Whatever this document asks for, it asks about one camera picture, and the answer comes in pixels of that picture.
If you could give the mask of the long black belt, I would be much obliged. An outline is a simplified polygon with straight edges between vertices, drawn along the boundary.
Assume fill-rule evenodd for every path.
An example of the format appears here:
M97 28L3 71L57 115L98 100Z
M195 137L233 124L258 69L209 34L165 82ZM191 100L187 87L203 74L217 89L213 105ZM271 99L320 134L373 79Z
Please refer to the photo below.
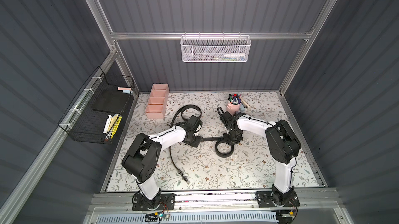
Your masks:
M201 142L215 142L216 155L221 158L228 158L234 153L234 142L224 137L205 137L202 138Z

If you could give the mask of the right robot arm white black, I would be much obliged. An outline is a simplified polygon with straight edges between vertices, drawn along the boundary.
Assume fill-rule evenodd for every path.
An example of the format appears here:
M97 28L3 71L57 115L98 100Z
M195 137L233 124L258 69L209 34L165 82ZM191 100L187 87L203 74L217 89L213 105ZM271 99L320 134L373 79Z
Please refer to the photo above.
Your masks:
M243 140L244 131L267 140L270 154L276 162L272 195L276 204L282 205L295 191L293 168L297 165L296 157L301 149L301 143L291 126L285 120L270 122L244 113L232 115L221 107L217 108L217 112L228 131L217 141L215 149L219 156L229 157L234 152L234 146Z

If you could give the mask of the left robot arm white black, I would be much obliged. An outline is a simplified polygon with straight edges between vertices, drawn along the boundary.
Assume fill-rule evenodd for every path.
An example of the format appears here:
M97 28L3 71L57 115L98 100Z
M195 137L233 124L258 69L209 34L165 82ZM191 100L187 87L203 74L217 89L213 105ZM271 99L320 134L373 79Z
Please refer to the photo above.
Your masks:
M152 135L140 133L122 159L122 167L132 175L142 196L152 201L161 190L153 176L161 152L174 144L195 141L202 121L191 116L186 122L173 124L169 129Z

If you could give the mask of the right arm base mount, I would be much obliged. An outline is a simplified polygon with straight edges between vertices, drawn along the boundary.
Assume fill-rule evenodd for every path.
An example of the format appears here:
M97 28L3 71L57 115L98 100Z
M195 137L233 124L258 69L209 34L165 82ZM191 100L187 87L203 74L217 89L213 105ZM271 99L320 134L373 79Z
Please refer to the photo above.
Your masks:
M299 207L300 202L295 190L280 193L278 190L257 191L255 200L260 208L266 207Z

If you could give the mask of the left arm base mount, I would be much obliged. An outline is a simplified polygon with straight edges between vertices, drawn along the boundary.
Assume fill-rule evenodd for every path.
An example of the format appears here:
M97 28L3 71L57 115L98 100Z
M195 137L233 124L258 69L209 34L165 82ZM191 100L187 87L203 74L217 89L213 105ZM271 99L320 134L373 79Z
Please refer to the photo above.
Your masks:
M175 207L175 197L173 193L158 193L153 200L149 200L138 191L132 198L132 211L171 211Z

